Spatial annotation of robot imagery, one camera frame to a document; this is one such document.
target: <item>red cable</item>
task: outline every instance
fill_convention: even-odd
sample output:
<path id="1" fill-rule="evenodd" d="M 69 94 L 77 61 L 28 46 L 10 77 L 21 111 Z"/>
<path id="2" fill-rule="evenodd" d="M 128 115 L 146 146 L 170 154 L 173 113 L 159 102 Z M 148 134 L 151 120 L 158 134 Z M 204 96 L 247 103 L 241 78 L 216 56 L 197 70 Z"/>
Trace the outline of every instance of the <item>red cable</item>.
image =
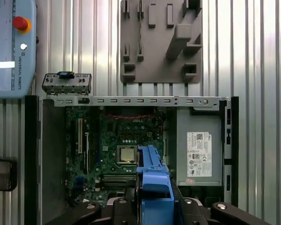
<path id="1" fill-rule="evenodd" d="M 143 119 L 146 117 L 153 116 L 152 114 L 149 115 L 142 115 L 142 116 L 116 116 L 111 114 L 106 114 L 109 117 L 115 118 L 115 119 L 125 119 L 125 120 L 133 120 L 133 119 Z"/>

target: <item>ram slot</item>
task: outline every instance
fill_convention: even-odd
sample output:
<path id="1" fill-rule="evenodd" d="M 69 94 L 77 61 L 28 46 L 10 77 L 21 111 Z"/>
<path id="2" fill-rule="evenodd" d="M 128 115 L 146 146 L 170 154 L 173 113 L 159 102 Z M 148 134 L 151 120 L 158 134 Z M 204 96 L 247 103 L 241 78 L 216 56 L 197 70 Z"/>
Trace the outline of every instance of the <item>ram slot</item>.
<path id="1" fill-rule="evenodd" d="M 103 189 L 125 189 L 128 180 L 135 180 L 135 175 L 103 174 L 101 185 Z"/>

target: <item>gray 3d printed holder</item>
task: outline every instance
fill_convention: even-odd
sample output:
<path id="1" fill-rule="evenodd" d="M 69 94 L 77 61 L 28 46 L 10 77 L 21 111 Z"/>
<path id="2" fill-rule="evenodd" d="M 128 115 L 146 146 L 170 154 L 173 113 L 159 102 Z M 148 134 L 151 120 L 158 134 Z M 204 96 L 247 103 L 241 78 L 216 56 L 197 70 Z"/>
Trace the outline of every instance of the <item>gray 3d printed holder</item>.
<path id="1" fill-rule="evenodd" d="M 201 0 L 122 0 L 121 81 L 198 83 Z"/>

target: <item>red emergency stop button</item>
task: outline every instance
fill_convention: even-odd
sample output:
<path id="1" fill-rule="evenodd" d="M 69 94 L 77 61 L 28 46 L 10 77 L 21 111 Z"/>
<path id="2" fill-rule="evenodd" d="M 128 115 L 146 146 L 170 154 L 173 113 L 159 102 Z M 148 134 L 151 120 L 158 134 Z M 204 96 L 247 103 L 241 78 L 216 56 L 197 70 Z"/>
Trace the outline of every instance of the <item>red emergency stop button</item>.
<path id="1" fill-rule="evenodd" d="M 13 26 L 19 31 L 26 31 L 29 26 L 28 23 L 29 22 L 25 18 L 21 16 L 16 16 L 13 21 Z"/>

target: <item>pci slot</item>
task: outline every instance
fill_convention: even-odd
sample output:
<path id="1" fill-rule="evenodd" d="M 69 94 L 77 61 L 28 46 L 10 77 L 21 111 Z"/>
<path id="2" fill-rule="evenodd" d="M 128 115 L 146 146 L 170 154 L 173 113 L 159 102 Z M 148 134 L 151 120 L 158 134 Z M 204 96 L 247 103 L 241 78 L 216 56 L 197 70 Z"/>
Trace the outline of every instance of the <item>pci slot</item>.
<path id="1" fill-rule="evenodd" d="M 85 132 L 83 138 L 83 173 L 89 174 L 89 132 Z"/>
<path id="2" fill-rule="evenodd" d="M 83 136 L 83 119 L 78 119 L 78 154 L 82 154 Z"/>

